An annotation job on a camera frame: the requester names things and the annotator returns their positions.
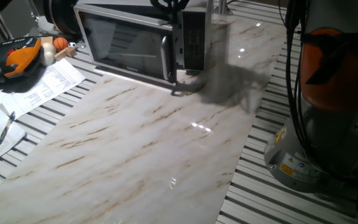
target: yellow sticker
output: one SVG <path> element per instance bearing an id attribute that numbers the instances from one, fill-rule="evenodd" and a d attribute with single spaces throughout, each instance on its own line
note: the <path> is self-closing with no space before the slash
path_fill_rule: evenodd
<path id="1" fill-rule="evenodd" d="M 284 159 L 280 165 L 280 170 L 292 177 L 298 161 L 299 160 L 297 158 L 285 153 Z"/>
<path id="2" fill-rule="evenodd" d="M 281 164 L 280 166 L 280 170 L 283 171 L 284 173 L 290 175 L 292 177 L 293 173 L 294 173 L 294 169 L 292 169 L 291 167 L 285 165 L 285 164 Z"/>
<path id="3" fill-rule="evenodd" d="M 281 139 L 284 139 L 286 135 L 287 135 L 287 126 L 284 125 L 284 127 L 282 129 L 280 129 L 278 131 L 278 133 L 276 134 L 275 145 L 277 145 Z"/>
<path id="4" fill-rule="evenodd" d="M 275 145 L 277 145 L 278 144 L 278 142 L 280 141 L 280 138 L 281 138 L 281 135 L 283 134 L 283 128 L 282 129 L 280 129 L 279 131 L 278 131 L 278 133 L 276 134 L 276 141 L 275 141 Z"/>

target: orange ball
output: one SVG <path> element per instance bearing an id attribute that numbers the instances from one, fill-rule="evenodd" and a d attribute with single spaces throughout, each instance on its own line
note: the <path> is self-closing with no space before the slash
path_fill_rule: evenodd
<path id="1" fill-rule="evenodd" d="M 63 37 L 58 37 L 53 41 L 53 46 L 56 48 L 56 51 L 59 52 L 68 47 L 68 41 Z"/>

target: pen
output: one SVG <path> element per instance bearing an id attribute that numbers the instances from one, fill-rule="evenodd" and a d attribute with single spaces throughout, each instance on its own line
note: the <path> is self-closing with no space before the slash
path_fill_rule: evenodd
<path id="1" fill-rule="evenodd" d="M 2 142 L 4 141 L 5 137 L 6 137 L 6 133 L 7 130 L 9 129 L 9 127 L 11 126 L 12 122 L 15 120 L 16 117 L 16 113 L 15 111 L 13 111 L 5 125 L 4 130 L 2 131 L 1 137 L 0 137 L 0 145 L 2 144 Z"/>

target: marble surface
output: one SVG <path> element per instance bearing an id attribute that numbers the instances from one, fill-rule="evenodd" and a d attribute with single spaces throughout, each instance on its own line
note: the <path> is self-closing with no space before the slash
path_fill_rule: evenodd
<path id="1" fill-rule="evenodd" d="M 0 223 L 215 223 L 285 29 L 214 23 L 199 92 L 105 75 L 2 183 Z"/>

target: black cable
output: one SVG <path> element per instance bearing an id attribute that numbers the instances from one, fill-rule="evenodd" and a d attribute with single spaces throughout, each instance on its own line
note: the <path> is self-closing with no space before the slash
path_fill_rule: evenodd
<path id="1" fill-rule="evenodd" d="M 301 73 L 301 60 L 298 62 L 298 71 L 296 72 L 296 78 L 295 78 L 295 85 L 297 89 L 294 91 L 294 101 L 297 104 L 298 108 L 298 119 L 300 121 L 300 135 L 303 138 L 303 140 L 306 142 L 305 144 L 308 144 L 307 140 L 307 134 L 306 134 L 306 128 L 305 128 L 305 122 L 303 121 L 303 113 L 302 113 L 302 90 L 301 90 L 301 81 L 300 81 L 300 73 Z"/>
<path id="2" fill-rule="evenodd" d="M 187 4 L 189 3 L 189 0 L 163 0 L 165 3 L 167 3 L 167 6 L 164 6 L 158 2 L 158 0 L 150 0 L 151 5 L 153 7 L 156 7 L 160 11 L 162 11 L 164 14 L 168 14 L 170 16 L 170 23 L 171 24 L 177 24 L 177 17 L 178 12 L 180 10 L 183 10 L 186 8 Z"/>
<path id="3" fill-rule="evenodd" d="M 292 95 L 292 87 L 291 87 L 291 50 L 292 50 L 292 40 L 293 40 L 293 30 L 287 30 L 287 63 L 285 65 L 285 81 L 287 84 L 287 95 L 288 95 L 288 102 L 290 105 L 290 113 L 294 125 L 294 129 L 296 132 L 296 136 L 304 149 L 306 146 L 304 145 L 303 136 L 299 132 L 299 119 L 298 113 L 296 111 L 295 101 Z"/>
<path id="4" fill-rule="evenodd" d="M 226 3 L 226 5 L 230 4 L 230 3 L 233 3 L 233 2 L 243 2 L 243 1 L 239 1 L 239 0 L 232 0 L 232 1 L 229 1 Z"/>
<path id="5" fill-rule="evenodd" d="M 306 11 L 300 17 L 301 33 L 302 34 L 305 33 L 305 28 L 306 28 L 306 22 L 305 21 L 306 21 Z M 303 52 L 303 42 L 301 42 L 300 55 L 302 55 L 302 52 Z M 305 144 L 310 144 L 310 142 L 308 141 L 307 130 L 306 130 L 305 122 L 304 122 L 304 119 L 303 119 L 303 112 L 302 112 L 302 104 L 301 104 L 302 90 L 301 90 L 301 84 L 300 84 L 300 82 L 301 82 L 300 81 L 300 73 L 301 73 L 301 60 L 299 60 L 298 71 L 296 72 L 296 79 L 299 81 L 299 88 L 298 88 L 298 114 L 299 114 L 299 120 L 300 120 L 300 123 L 301 123 L 301 132 L 302 132 L 304 140 L 306 141 Z"/>
<path id="6" fill-rule="evenodd" d="M 226 3 L 226 11 L 230 14 L 230 15 L 233 15 L 233 12 L 229 9 L 229 7 L 227 5 L 229 5 L 230 3 L 233 3 L 233 2 L 243 2 L 243 1 L 238 1 L 238 0 L 232 0 L 232 1 L 229 1 Z"/>
<path id="7" fill-rule="evenodd" d="M 281 14 L 281 0 L 278 0 L 278 11 L 280 12 L 280 17 L 281 17 L 281 21 L 283 21 L 283 25 L 285 26 L 285 28 L 287 28 L 287 25 L 285 25 L 285 22 L 283 19 L 283 15 Z"/>

